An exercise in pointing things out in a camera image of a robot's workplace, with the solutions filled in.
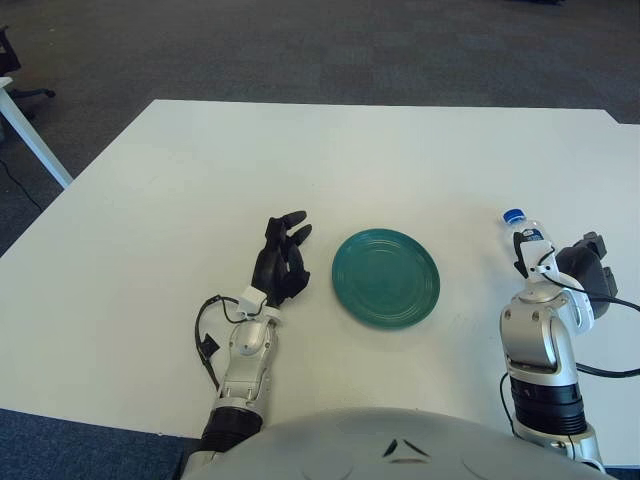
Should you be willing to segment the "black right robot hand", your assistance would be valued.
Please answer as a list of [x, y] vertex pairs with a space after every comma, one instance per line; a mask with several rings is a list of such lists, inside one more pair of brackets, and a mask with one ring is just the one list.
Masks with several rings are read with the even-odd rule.
[[516, 254], [514, 267], [524, 278], [545, 279], [561, 288], [584, 292], [595, 319], [607, 312], [604, 298], [615, 297], [617, 285], [611, 268], [602, 265], [607, 250], [600, 234], [588, 232], [559, 253], [537, 229], [516, 231], [511, 238]]

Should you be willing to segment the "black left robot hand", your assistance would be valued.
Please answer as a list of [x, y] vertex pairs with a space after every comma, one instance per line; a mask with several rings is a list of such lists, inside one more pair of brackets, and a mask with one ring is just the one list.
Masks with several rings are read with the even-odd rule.
[[305, 269], [300, 245], [312, 232], [307, 224], [294, 233], [289, 231], [307, 218], [305, 211], [271, 217], [265, 231], [265, 246], [259, 252], [251, 286], [266, 294], [266, 305], [279, 308], [308, 285], [310, 273]]

